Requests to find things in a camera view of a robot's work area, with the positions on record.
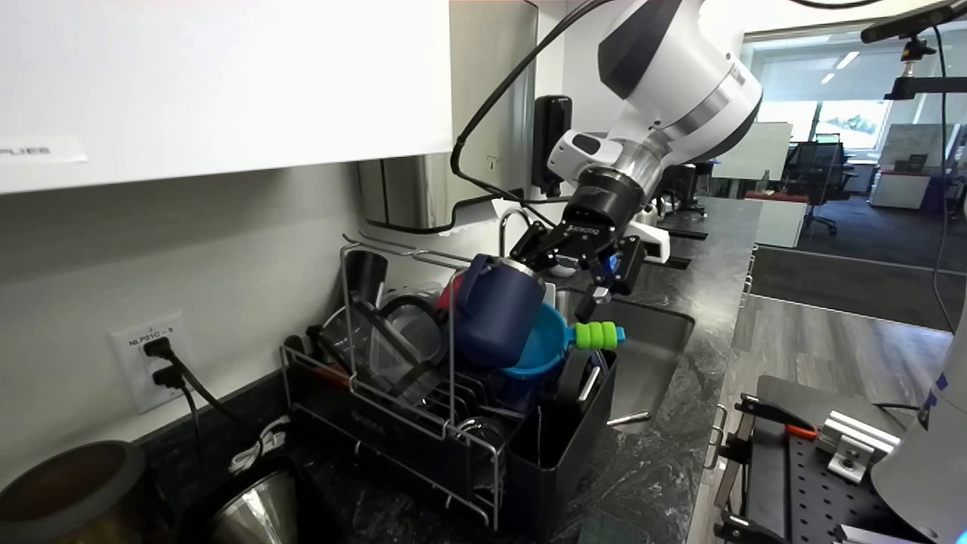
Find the electrical outlet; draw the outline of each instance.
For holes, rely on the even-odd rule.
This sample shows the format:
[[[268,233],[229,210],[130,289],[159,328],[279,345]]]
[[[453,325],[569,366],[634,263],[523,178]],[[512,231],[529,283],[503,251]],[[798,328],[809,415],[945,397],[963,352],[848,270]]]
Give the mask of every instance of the electrical outlet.
[[[177,390],[155,385],[155,371],[170,366],[167,361],[146,357],[146,345],[155,340],[170,340],[183,366],[195,361],[191,335],[182,314],[167,314],[141,328],[114,330],[112,345],[138,412],[152,412],[182,397]]]

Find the office chair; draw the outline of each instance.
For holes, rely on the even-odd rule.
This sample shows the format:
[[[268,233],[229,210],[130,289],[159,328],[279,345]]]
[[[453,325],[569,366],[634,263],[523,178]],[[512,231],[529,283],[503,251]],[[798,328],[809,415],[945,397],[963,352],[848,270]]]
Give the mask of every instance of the office chair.
[[[809,197],[809,213],[805,231],[813,225],[824,228],[829,235],[838,235],[838,221],[818,218],[818,205],[829,201],[843,201],[845,188],[845,147],[843,141],[802,141],[787,160],[787,178],[795,193]]]

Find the white cabinet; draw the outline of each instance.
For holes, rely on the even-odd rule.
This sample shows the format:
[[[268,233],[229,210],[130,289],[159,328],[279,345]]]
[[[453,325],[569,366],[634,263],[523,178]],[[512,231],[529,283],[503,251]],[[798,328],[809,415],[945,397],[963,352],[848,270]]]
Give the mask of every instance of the white cabinet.
[[[451,147],[444,0],[2,0],[0,193]]]

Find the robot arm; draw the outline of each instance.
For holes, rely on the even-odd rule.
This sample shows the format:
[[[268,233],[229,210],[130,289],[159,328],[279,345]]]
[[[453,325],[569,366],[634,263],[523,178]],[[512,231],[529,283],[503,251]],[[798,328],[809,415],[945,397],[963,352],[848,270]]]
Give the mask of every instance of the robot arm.
[[[624,119],[607,137],[570,130],[556,141],[548,166],[576,188],[563,225],[525,233],[517,260],[591,270],[616,294],[634,283],[642,260],[668,260],[668,233],[638,218],[663,173],[741,141],[763,103],[757,76],[699,28],[699,5],[625,0],[597,39],[597,79],[625,101]]]

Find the label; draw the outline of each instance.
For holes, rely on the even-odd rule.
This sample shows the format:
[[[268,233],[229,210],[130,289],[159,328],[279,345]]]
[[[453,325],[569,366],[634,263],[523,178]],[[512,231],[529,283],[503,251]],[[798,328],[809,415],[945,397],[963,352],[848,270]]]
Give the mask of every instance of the label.
[[[81,164],[86,147],[74,137],[0,137],[0,166]]]

